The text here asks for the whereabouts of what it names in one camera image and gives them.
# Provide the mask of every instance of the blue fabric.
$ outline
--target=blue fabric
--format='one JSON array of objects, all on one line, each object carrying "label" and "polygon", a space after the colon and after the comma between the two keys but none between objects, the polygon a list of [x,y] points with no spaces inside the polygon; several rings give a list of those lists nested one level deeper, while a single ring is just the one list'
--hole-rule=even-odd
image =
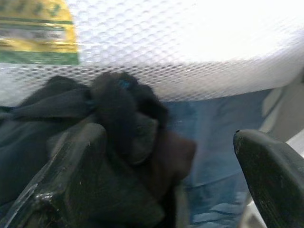
[{"label": "blue fabric", "polygon": [[248,194],[234,155],[238,129],[259,129],[263,100],[269,90],[195,102],[166,103],[169,128],[194,139],[198,149],[185,180],[190,224],[200,228],[235,228]]}]

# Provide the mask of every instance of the white surface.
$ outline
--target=white surface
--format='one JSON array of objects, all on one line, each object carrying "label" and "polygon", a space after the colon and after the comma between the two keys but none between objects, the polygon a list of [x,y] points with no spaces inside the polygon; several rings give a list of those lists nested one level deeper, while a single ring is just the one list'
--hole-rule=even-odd
[{"label": "white surface", "polygon": [[89,84],[101,72],[127,71],[163,100],[199,100],[284,86],[303,67],[297,0],[67,3],[81,66],[0,64],[1,105],[16,104],[54,75]]},{"label": "white surface", "polygon": [[286,143],[304,157],[304,130],[300,131]]},{"label": "white surface", "polygon": [[[251,223],[251,219],[254,218],[258,223],[259,227],[254,227]],[[242,221],[239,225],[239,228],[267,228],[260,212],[258,211],[255,203],[251,201],[245,208]]]}]

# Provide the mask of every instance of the crumpled black material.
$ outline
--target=crumpled black material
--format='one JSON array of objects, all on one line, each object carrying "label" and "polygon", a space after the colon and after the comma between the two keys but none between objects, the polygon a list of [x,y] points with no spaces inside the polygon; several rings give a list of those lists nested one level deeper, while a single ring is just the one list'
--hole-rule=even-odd
[{"label": "crumpled black material", "polygon": [[[124,74],[120,80],[120,76],[104,74],[91,88],[56,76],[11,109],[0,126],[0,215],[48,161],[48,139],[89,114],[96,113],[95,121],[105,127],[111,144],[125,157],[132,152],[136,112],[165,125],[167,110],[152,90],[134,77]],[[150,114],[158,105],[161,115]]]},{"label": "crumpled black material", "polygon": [[162,207],[108,144],[92,116],[63,131],[49,162],[20,194],[0,227],[152,228]]}]

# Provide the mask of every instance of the dark cloth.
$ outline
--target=dark cloth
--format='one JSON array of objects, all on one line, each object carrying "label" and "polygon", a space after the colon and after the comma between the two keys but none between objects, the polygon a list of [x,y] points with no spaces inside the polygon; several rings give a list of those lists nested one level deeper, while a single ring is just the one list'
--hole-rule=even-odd
[{"label": "dark cloth", "polygon": [[0,127],[0,215],[52,156],[51,139],[88,115],[106,129],[113,148],[101,171],[104,193],[92,227],[156,224],[163,218],[157,202],[188,174],[195,152],[192,141],[165,130],[168,111],[151,88],[127,74],[104,74],[90,88],[56,76],[8,111]]},{"label": "dark cloth", "polygon": [[[10,227],[53,227],[56,222],[50,218],[55,217],[73,228],[90,228],[93,221],[99,227],[152,228],[162,220],[157,200],[108,144],[104,127],[92,120],[90,116],[60,134],[53,157],[30,181],[0,227],[15,212],[21,218]],[[28,218],[24,225],[22,217]]]},{"label": "dark cloth", "polygon": [[10,207],[13,205],[15,201],[11,201],[11,202],[8,202],[6,204],[3,204],[0,206],[0,221],[1,221],[1,218],[3,218],[6,213],[9,211]]}]

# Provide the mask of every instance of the black fabric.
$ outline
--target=black fabric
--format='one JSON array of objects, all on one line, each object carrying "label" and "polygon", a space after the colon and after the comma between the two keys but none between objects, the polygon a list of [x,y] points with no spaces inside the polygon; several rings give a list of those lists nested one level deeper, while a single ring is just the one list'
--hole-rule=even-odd
[{"label": "black fabric", "polygon": [[167,110],[152,90],[126,74],[104,74],[91,88],[56,76],[18,107],[5,111],[10,113],[9,118],[4,113],[0,126],[2,215],[6,210],[4,204],[14,201],[47,163],[48,140],[92,112],[96,123],[105,127],[111,145],[124,156],[132,150],[136,112],[155,118],[161,127],[167,119]]},{"label": "black fabric", "polygon": [[192,140],[161,130],[149,159],[134,169],[151,194],[161,201],[171,186],[189,174],[195,150]]},{"label": "black fabric", "polygon": [[[79,121],[70,118],[64,121],[46,118],[49,117],[48,110],[53,109],[56,114],[58,111],[62,112],[56,107],[74,105],[75,93],[71,91],[79,92],[79,88],[82,88],[82,92],[85,93],[86,89],[83,85],[63,77],[56,77],[55,80],[50,80],[45,87],[26,99],[18,107],[20,111],[18,108],[14,108],[11,118],[2,122],[0,128],[0,205],[16,199],[32,177],[48,161],[46,145],[48,139]],[[74,109],[75,113],[71,113],[71,109],[64,109],[66,110],[65,116],[82,113],[85,117],[90,112],[90,107],[84,100],[78,102],[77,107],[79,110]],[[14,120],[20,117],[36,117],[36,119]]]},{"label": "black fabric", "polygon": [[9,228],[50,223],[66,227],[63,221],[67,221],[68,227],[82,228],[93,220],[100,227],[118,223],[153,228],[162,220],[156,199],[108,144],[104,127],[91,121],[88,117],[61,134],[54,156],[30,181],[0,227],[7,223]]},{"label": "black fabric", "polygon": [[14,202],[15,201],[13,200],[0,206],[0,220],[6,215],[6,213],[9,211],[10,207],[13,205]]},{"label": "black fabric", "polygon": [[0,126],[1,124],[8,119],[11,115],[10,115],[10,111],[13,110],[12,107],[0,107]]},{"label": "black fabric", "polygon": [[152,89],[147,85],[138,83],[135,77],[123,73],[119,78],[120,85],[128,90],[136,101],[139,112],[156,119],[161,128],[166,126],[168,120],[168,110],[159,101]]},{"label": "black fabric", "polygon": [[174,197],[174,187],[166,193],[160,202],[166,216],[156,225],[155,228],[174,228],[176,227],[176,202]]}]

